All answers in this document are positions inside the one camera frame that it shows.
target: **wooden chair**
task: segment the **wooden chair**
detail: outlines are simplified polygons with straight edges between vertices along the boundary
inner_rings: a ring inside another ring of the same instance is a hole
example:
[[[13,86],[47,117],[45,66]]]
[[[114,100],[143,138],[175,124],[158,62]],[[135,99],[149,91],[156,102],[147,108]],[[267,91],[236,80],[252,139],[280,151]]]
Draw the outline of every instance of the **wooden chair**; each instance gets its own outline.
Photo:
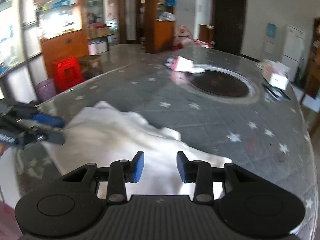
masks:
[[[302,102],[306,96],[306,94],[315,94],[315,91],[319,90],[320,86],[320,69],[313,66],[310,69],[310,72],[308,74],[307,82],[304,88],[304,92],[302,95],[302,98],[300,100],[300,105],[302,105]],[[318,127],[320,126],[320,113],[318,113],[316,119],[313,121],[311,128],[309,129],[309,135],[310,137],[313,136],[313,134],[316,132]]]

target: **cardboard box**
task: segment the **cardboard box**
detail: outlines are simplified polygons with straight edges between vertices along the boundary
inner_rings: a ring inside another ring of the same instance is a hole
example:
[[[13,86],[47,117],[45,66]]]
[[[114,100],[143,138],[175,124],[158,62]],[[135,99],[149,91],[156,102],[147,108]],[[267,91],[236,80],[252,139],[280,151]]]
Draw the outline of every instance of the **cardboard box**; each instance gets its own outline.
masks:
[[[97,37],[107,36],[111,34],[109,27],[99,28],[97,30]]]
[[[94,39],[97,37],[97,29],[87,28],[88,39]]]
[[[289,83],[289,79],[285,75],[287,70],[288,67],[276,62],[274,65],[266,65],[263,68],[262,76],[271,86],[286,90]]]

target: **white box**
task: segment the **white box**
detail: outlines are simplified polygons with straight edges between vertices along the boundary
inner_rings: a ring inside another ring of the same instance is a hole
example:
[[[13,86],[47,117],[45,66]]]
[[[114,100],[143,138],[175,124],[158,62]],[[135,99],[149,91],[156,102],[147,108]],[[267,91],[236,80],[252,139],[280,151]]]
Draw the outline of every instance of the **white box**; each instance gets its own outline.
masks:
[[[97,43],[91,43],[88,45],[89,55],[95,55],[98,53]]]
[[[107,51],[107,43],[105,41],[97,42],[98,53]]]
[[[271,86],[285,90],[289,83],[289,79],[285,76],[286,71],[287,67],[277,62],[274,65],[265,66],[262,76]]]

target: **dark wooden door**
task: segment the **dark wooden door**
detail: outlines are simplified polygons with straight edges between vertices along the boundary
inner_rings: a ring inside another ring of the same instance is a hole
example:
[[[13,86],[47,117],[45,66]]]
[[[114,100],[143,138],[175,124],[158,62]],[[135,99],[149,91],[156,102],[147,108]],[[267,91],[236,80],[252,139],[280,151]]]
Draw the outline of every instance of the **dark wooden door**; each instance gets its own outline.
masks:
[[[213,0],[214,48],[239,55],[242,46],[246,0]]]
[[[125,0],[118,0],[118,5],[120,44],[127,44],[127,30],[125,25]]]

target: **white cloth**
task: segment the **white cloth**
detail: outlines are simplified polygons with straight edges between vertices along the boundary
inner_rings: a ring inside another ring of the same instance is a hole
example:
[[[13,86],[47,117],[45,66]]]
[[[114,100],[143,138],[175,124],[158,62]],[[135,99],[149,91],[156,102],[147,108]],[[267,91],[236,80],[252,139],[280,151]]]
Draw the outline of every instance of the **white cloth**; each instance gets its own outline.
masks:
[[[188,60],[188,59],[186,59],[184,57],[180,57],[180,56],[178,56],[174,60],[171,69],[173,71],[190,72],[192,74],[205,72],[205,69],[203,69],[201,67],[195,67],[193,65],[193,61],[192,60]]]
[[[66,143],[62,146],[44,143],[50,157],[66,174],[86,163],[98,167],[110,166],[113,161],[132,160],[139,151],[145,154],[145,165],[140,182],[127,183],[128,199],[137,195],[190,195],[194,183],[183,184],[176,164],[178,151],[189,160],[200,159],[212,166],[223,167],[230,159],[204,153],[180,141],[180,133],[156,129],[134,112],[122,113],[101,101],[95,107],[85,107],[64,130]],[[105,198],[107,183],[101,183],[98,197]],[[222,193],[220,182],[214,182],[214,196]]]

